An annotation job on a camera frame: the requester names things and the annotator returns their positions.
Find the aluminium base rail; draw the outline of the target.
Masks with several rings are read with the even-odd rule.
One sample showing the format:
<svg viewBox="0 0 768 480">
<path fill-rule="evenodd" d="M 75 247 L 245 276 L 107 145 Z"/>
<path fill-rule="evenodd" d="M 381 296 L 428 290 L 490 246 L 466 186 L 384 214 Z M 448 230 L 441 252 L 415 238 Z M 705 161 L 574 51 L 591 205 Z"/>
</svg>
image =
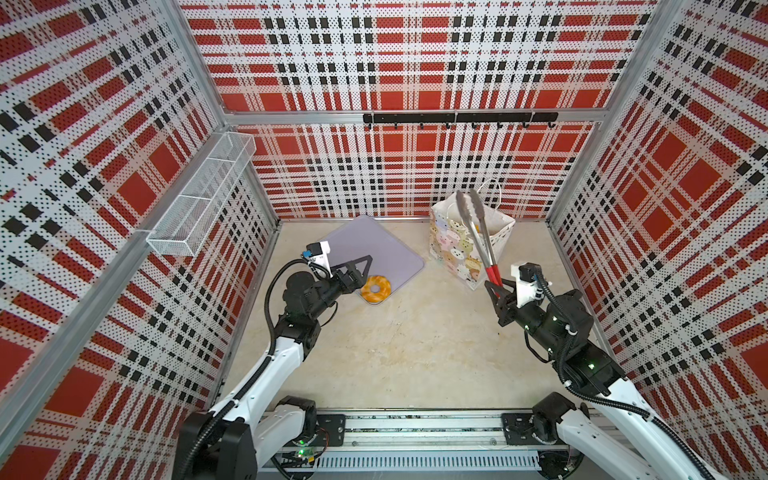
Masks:
<svg viewBox="0 0 768 480">
<path fill-rule="evenodd" d="M 314 437 L 289 442 L 261 469 L 281 479 L 427 472 L 575 479 L 585 463 L 561 441 L 535 439 L 529 409 L 321 409 Z"/>
</svg>

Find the red handled metal tongs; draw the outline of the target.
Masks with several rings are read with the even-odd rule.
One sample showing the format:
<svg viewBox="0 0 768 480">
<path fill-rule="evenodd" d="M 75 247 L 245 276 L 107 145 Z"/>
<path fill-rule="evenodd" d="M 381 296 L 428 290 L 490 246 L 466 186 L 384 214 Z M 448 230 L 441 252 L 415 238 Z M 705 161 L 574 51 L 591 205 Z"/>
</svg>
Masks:
<svg viewBox="0 0 768 480">
<path fill-rule="evenodd" d="M 467 197 L 461 191 L 456 193 L 456 205 L 461 221 L 469 231 L 475 244 L 478 255 L 485 268 L 488 280 L 497 286 L 501 286 L 502 281 L 500 274 L 498 273 L 498 267 L 495 265 L 495 261 L 491 259 L 493 249 L 490 246 L 490 237 L 487 235 L 485 230 L 477 230 L 477 226 L 473 222 L 472 215 L 470 213 Z"/>
</svg>

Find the ring doughnut bread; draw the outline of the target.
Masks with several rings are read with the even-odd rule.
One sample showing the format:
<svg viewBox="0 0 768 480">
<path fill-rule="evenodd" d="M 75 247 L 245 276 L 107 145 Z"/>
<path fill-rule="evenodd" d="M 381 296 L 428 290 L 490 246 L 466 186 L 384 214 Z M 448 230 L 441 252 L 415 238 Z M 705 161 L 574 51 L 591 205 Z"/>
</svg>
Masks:
<svg viewBox="0 0 768 480">
<path fill-rule="evenodd" d="M 361 297 L 369 304 L 379 304 L 390 297 L 392 286 L 382 275 L 369 276 L 360 290 Z"/>
</svg>

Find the black hook rail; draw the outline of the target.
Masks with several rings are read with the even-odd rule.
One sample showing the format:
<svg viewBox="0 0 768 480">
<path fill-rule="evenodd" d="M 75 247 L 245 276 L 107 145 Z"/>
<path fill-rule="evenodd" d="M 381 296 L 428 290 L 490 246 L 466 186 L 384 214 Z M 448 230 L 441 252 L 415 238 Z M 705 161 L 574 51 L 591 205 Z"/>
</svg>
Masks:
<svg viewBox="0 0 768 480">
<path fill-rule="evenodd" d="M 426 125 L 443 124 L 453 125 L 466 123 L 472 126 L 480 124 L 521 124 L 527 127 L 533 123 L 543 123 L 548 126 L 556 123 L 559 112 L 432 112 L 432 113 L 370 113 L 363 114 L 365 125 L 391 125 L 406 124 Z"/>
</svg>

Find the grey lilac tray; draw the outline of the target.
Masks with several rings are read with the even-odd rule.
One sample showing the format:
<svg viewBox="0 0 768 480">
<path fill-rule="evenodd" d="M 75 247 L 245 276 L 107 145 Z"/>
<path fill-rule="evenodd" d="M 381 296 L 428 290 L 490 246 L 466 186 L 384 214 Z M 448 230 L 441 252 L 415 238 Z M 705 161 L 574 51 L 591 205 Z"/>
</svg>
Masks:
<svg viewBox="0 0 768 480">
<path fill-rule="evenodd" d="M 392 286 L 390 297 L 425 265 L 421 256 L 369 216 L 357 217 L 328 234 L 323 241 L 329 242 L 332 266 L 371 255 L 369 276 L 385 276 Z"/>
</svg>

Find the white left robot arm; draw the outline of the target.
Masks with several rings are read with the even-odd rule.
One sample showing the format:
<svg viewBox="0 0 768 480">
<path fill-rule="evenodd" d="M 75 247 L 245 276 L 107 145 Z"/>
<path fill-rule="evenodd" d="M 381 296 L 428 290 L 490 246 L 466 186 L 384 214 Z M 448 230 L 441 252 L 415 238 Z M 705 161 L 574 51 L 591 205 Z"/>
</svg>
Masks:
<svg viewBox="0 0 768 480">
<path fill-rule="evenodd" d="M 308 442 L 317 430 L 314 401 L 287 396 L 267 410 L 285 381 L 306 360 L 322 330 L 320 317 L 341 296 L 366 283 L 369 255 L 332 267 L 302 256 L 279 270 L 301 269 L 288 277 L 278 317 L 264 312 L 266 352 L 222 400 L 191 414 L 179 431 L 175 479 L 253 479 L 290 442 Z"/>
</svg>

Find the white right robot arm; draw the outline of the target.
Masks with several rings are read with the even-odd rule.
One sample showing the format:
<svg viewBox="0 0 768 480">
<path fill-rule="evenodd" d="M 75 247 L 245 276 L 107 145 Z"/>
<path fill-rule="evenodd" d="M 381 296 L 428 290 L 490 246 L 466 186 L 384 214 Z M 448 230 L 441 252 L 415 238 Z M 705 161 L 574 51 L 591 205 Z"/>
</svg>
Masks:
<svg viewBox="0 0 768 480">
<path fill-rule="evenodd" d="M 524 299 L 523 281 L 486 282 L 485 289 L 501 326 L 516 324 L 527 343 L 545 350 L 549 364 L 570 396 L 549 394 L 534 405 L 528 433 L 541 444 L 563 443 L 590 458 L 615 478 L 719 479 L 721 473 L 698 453 L 645 401 L 625 371 L 589 332 L 594 319 L 582 294 L 543 290 L 541 298 Z M 630 442 L 625 447 L 605 434 L 572 402 L 592 404 Z"/>
</svg>

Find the cartoon animal paper bag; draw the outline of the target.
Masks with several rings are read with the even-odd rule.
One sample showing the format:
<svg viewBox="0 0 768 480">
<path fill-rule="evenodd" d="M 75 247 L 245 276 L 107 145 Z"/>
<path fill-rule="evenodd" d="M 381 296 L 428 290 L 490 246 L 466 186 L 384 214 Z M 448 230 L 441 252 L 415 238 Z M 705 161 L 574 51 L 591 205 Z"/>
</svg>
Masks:
<svg viewBox="0 0 768 480">
<path fill-rule="evenodd" d="M 488 280 L 469 231 L 461 221 L 456 193 L 433 204 L 429 211 L 430 255 L 471 290 Z M 502 186 L 497 179 L 488 180 L 476 189 L 461 191 L 467 197 L 477 230 L 485 230 L 493 249 L 491 259 L 498 263 L 516 220 L 500 210 Z"/>
</svg>

